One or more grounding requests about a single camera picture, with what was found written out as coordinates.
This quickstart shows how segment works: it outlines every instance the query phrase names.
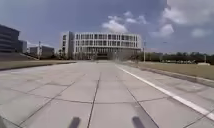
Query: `sky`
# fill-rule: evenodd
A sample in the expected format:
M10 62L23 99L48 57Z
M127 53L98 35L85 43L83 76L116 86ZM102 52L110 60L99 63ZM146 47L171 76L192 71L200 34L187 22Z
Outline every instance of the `sky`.
M0 0L0 24L29 46L60 33L140 34L149 52L214 53L214 0Z

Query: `white line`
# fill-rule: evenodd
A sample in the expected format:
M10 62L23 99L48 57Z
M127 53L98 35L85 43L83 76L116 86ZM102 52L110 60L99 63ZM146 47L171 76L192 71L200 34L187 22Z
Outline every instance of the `white line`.
M120 70L122 70L122 71L124 71L124 72L130 74L131 76L133 76L133 77L135 77L135 78L137 78L137 79L143 81L144 83L147 83L147 84L149 84L150 86L152 86L152 87L158 89L159 91L165 93L166 95L171 96L173 99L175 99L175 100L181 102L182 104L184 104L184 105L186 105L186 106L192 108L193 110L195 110L195 111L197 111L197 112L199 112L199 113L201 113L201 114L203 114L203 115L206 115L206 117L208 117L209 119L211 119L211 120L214 121L214 113L211 113L210 111L208 111L208 110L206 110L206 109L204 109L204 108L202 108L202 107L200 107L200 106L198 106L198 105L196 105L196 104L194 104L194 103L192 103L192 102L190 102L190 101L188 101L188 100L186 100L186 99L183 99L182 97L179 97L178 95L176 95L176 94L174 94L174 93L172 93L172 92L169 92L168 90L165 90L165 89L163 89L163 88L161 88L161 87L158 87L158 86L156 86L155 84L153 84L153 83L151 83L151 82L149 82L149 81L147 81L147 80L145 80L145 79L143 79L143 78L141 78L141 77L139 77L139 76L137 76L137 75L134 75L134 74L128 72L127 70L125 70L125 69L123 69L123 68L121 68L121 67L118 67L118 68L119 68Z

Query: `paved plaza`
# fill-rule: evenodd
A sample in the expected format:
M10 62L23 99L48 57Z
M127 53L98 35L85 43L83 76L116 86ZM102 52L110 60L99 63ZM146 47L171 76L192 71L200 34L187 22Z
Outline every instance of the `paved plaza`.
M214 128L214 88L108 61L9 70L0 116L6 128Z

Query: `lamp post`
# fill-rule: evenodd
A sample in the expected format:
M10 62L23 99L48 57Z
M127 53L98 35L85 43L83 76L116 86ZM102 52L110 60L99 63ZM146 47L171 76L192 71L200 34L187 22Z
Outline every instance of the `lamp post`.
M38 56L38 59L40 60L41 59L41 42L39 41L39 48L38 48L38 50L39 50L39 56Z
M147 43L147 42L144 41L144 62L146 61L146 53L145 53L145 52L146 52L146 51L145 51L145 50L146 50L146 43Z

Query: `building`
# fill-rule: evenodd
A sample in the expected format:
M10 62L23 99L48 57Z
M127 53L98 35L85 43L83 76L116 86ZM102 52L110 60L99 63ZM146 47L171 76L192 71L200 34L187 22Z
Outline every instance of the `building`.
M140 35L117 33L66 32L60 43L62 54L74 59L125 59L142 47Z
M0 25L0 52L18 52L20 32Z
M17 47L17 51L21 53L27 52L27 41L19 40L19 45Z
M49 58L54 55L54 48L47 46L30 47L28 50L29 54L39 58Z

